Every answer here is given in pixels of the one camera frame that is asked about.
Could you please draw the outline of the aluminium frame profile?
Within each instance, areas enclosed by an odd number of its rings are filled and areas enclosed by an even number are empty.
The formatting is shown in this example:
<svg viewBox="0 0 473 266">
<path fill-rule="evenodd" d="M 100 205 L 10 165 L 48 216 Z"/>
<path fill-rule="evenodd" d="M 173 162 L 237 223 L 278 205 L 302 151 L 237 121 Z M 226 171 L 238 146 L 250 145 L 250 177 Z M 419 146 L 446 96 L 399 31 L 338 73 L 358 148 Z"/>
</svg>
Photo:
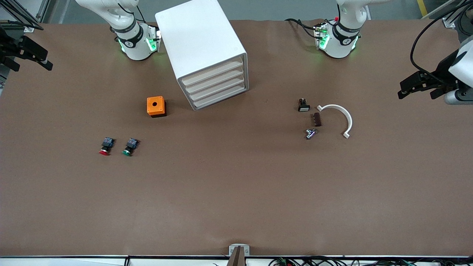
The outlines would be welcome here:
<svg viewBox="0 0 473 266">
<path fill-rule="evenodd" d="M 473 0 L 451 0 L 450 5 L 442 11 L 442 23 L 446 28 L 455 28 L 460 25 L 464 18 L 469 19 L 468 15 L 473 8 Z"/>
<path fill-rule="evenodd" d="M 51 0 L 0 0 L 0 26 L 6 31 L 32 33 L 45 20 Z"/>
</svg>

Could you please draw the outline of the grey metal bracket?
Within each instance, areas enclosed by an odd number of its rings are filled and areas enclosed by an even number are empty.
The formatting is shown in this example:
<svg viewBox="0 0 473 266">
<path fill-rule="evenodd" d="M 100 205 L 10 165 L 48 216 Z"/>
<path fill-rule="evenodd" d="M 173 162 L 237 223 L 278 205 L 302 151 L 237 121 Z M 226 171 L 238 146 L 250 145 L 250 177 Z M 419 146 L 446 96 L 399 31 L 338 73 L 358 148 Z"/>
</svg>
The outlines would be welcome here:
<svg viewBox="0 0 473 266">
<path fill-rule="evenodd" d="M 245 258 L 246 258 L 247 256 L 250 256 L 250 247 L 249 247 L 249 245 L 241 244 L 241 243 L 238 243 L 238 244 L 235 243 L 235 244 L 231 244 L 230 246 L 237 246 L 237 245 L 245 246 L 245 251 L 246 251 L 246 254 L 245 254 L 246 256 L 245 256 Z"/>
</svg>

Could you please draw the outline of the white curved plastic piece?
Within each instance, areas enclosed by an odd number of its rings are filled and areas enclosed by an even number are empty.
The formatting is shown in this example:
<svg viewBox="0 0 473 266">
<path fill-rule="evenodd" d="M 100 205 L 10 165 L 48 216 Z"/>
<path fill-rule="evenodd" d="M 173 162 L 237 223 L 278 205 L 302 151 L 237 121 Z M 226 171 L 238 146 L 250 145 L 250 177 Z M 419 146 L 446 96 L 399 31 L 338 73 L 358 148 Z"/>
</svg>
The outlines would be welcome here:
<svg viewBox="0 0 473 266">
<path fill-rule="evenodd" d="M 351 116 L 349 111 L 346 108 L 344 108 L 343 106 L 336 105 L 336 104 L 329 104 L 329 105 L 325 105 L 325 106 L 318 105 L 317 106 L 317 110 L 320 111 L 320 112 L 323 111 L 323 110 L 326 110 L 326 109 L 335 109 L 335 110 L 340 111 L 342 114 L 344 114 L 344 116 L 347 120 L 347 129 L 343 132 L 343 136 L 346 139 L 350 138 L 350 131 L 353 128 L 353 117 Z"/>
</svg>

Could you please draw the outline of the green push button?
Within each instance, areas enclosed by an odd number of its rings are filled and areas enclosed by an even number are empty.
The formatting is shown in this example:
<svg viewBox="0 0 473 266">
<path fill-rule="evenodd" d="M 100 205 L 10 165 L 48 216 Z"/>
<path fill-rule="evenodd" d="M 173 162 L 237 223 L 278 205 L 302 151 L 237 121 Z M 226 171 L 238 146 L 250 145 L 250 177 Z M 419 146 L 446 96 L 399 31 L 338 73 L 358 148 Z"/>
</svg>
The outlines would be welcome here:
<svg viewBox="0 0 473 266">
<path fill-rule="evenodd" d="M 122 151 L 122 154 L 128 157 L 131 157 L 137 147 L 140 145 L 140 141 L 134 138 L 129 138 L 126 143 L 126 147 Z"/>
</svg>

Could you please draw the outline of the red push button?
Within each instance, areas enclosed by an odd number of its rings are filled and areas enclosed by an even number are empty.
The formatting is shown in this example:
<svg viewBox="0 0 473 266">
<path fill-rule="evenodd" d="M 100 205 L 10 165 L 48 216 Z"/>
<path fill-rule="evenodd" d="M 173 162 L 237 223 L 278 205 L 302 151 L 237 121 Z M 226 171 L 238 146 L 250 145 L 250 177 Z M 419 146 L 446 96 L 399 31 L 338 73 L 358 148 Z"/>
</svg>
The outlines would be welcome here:
<svg viewBox="0 0 473 266">
<path fill-rule="evenodd" d="M 110 138 L 110 137 L 105 137 L 104 140 L 102 141 L 102 147 L 99 151 L 99 154 L 108 156 L 114 144 L 115 144 L 115 139 Z"/>
</svg>

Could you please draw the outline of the brown table cover mat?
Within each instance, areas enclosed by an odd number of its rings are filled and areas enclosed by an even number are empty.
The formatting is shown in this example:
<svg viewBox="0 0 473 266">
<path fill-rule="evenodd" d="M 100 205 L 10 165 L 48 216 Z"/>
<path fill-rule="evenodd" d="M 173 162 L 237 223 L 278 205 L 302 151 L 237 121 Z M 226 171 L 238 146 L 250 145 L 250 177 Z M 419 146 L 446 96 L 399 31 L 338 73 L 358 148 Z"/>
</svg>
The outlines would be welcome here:
<svg viewBox="0 0 473 266">
<path fill-rule="evenodd" d="M 0 255 L 473 255 L 473 106 L 397 96 L 428 21 L 368 21 L 345 59 L 231 24 L 250 90 L 199 111 L 166 54 L 131 61 L 104 24 L 32 33 L 54 67 L 21 61 L 0 96 Z"/>
</svg>

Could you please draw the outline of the orange button enclosure box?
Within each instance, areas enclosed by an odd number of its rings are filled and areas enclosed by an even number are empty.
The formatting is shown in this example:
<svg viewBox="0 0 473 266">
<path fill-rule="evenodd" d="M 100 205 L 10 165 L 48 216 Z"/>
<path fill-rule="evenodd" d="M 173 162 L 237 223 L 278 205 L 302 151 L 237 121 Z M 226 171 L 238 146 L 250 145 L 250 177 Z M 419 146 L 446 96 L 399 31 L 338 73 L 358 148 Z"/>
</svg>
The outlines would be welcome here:
<svg viewBox="0 0 473 266">
<path fill-rule="evenodd" d="M 152 118 L 167 116 L 167 102 L 162 96 L 147 98 L 147 114 Z"/>
</svg>

